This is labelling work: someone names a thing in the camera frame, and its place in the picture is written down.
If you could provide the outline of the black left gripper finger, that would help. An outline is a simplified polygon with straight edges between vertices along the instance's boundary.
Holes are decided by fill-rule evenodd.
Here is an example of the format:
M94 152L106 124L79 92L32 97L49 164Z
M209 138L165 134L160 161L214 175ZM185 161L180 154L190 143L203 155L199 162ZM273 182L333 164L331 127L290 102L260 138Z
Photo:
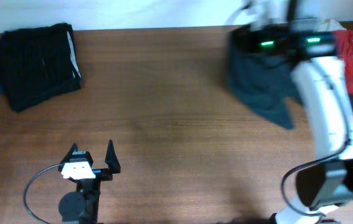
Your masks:
M68 155L70 156L70 155L72 155L74 152L76 152L78 150L78 145L77 145L77 143L73 143L72 144L72 146L71 146L71 148L70 148L70 150L68 151Z
M105 163L108 165L108 169L112 174L119 174L121 172L121 165L117 159L114 143L110 139L108 143L108 148L105 156Z

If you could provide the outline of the dark green t-shirt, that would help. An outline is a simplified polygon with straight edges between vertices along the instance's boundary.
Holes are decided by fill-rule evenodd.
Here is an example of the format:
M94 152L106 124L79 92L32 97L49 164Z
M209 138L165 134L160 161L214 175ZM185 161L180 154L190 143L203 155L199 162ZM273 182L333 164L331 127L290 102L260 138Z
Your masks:
M254 113L284 129L294 129L285 98L299 100L290 78L292 63L286 56L241 57L227 43L227 85L231 92Z

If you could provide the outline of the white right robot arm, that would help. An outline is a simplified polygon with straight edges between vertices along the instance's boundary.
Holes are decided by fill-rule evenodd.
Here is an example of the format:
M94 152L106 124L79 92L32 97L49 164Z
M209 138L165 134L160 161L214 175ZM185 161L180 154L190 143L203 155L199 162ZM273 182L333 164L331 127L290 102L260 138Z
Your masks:
M315 159L288 171L296 195L268 223L327 223L327 214L353 201L353 96L335 35L318 30L318 18L298 13L289 1L277 23L275 1L247 1L252 20L229 33L228 85L252 111L294 127L286 97L305 107Z

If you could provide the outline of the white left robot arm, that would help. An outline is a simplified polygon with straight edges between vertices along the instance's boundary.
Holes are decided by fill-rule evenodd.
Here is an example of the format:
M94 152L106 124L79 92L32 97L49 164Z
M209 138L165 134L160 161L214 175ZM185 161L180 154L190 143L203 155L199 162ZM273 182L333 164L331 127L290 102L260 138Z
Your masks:
M111 181L121 172L114 144L110 140L104 162L107 168L94 169L90 152L78 150L73 144L61 160L59 171L64 179L76 184L76 190L65 194L58 204L62 223L93 224L98 222L101 183Z

